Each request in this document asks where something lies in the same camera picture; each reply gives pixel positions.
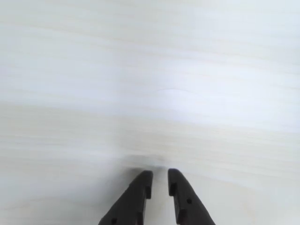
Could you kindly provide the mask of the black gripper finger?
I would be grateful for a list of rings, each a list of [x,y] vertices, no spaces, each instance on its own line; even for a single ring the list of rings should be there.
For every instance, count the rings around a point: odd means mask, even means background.
[[[168,170],[168,190],[174,200],[178,225],[215,225],[194,189],[178,169]]]
[[[151,198],[153,171],[139,173],[99,221],[100,225],[143,225],[146,200]]]

